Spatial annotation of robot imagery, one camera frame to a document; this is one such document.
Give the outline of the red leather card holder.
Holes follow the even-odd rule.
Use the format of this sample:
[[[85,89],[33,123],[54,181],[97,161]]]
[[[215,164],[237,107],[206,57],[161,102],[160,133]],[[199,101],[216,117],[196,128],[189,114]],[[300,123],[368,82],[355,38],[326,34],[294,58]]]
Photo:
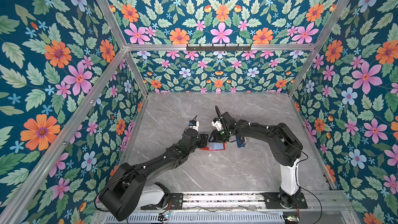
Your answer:
[[[201,150],[206,150],[206,151],[221,151],[221,150],[226,150],[225,143],[207,143],[207,145],[204,148],[201,148]]]

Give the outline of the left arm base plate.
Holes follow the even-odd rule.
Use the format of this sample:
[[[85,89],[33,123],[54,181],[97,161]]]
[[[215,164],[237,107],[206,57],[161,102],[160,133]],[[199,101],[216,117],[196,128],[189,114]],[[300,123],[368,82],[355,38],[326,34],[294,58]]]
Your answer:
[[[140,210],[181,210],[183,204],[182,193],[171,193],[164,195],[156,204],[147,204],[140,207]]]

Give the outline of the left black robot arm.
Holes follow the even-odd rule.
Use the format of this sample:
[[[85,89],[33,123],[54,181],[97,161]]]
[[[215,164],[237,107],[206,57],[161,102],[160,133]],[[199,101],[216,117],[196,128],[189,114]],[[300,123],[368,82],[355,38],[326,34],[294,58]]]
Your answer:
[[[99,201],[118,221],[125,220],[137,207],[146,182],[178,168],[198,148],[207,146],[209,135],[186,129],[182,138],[165,152],[147,162],[120,165],[99,193]]]

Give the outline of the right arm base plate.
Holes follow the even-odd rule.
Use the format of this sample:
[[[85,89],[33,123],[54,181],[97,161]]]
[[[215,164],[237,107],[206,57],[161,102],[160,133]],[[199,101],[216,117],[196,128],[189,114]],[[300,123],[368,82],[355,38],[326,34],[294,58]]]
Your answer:
[[[264,192],[261,195],[267,209],[308,209],[304,194],[300,191],[293,196],[279,192]]]

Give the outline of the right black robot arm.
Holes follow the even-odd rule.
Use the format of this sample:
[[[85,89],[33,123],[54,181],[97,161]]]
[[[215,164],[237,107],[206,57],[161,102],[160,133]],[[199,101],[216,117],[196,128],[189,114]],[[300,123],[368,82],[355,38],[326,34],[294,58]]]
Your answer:
[[[213,143],[229,143],[235,137],[238,147],[246,145],[246,138],[267,143],[281,171],[279,198],[275,201],[284,208],[295,206],[301,194],[298,164],[303,145],[289,127],[284,123],[262,125],[243,119],[235,120],[228,112],[222,114],[217,106],[215,111],[217,117],[211,123],[215,129],[209,140]]]

